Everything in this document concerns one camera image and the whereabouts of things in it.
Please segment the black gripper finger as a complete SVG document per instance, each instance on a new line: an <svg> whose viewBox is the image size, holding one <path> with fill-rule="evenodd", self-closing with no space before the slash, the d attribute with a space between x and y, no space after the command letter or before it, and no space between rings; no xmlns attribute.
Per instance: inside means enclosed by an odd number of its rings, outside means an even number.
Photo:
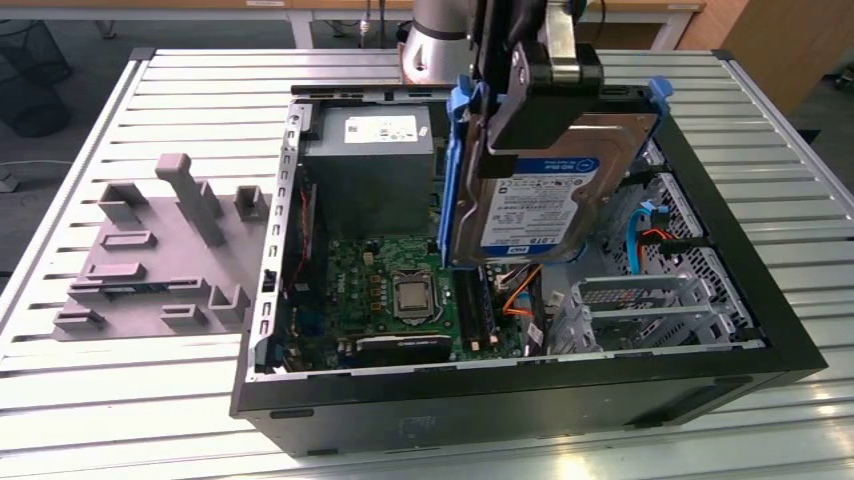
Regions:
<svg viewBox="0 0 854 480"><path fill-rule="evenodd" d="M603 67L589 43L575 37L583 1L546 1L535 40L511 56L509 87L494 93L477 80L477 174L507 177L517 157L550 148L598 100Z"/></svg>
<svg viewBox="0 0 854 480"><path fill-rule="evenodd" d="M485 82L494 93L507 91L513 49L521 41L537 39L545 11L545 0L470 2L474 78Z"/></svg>

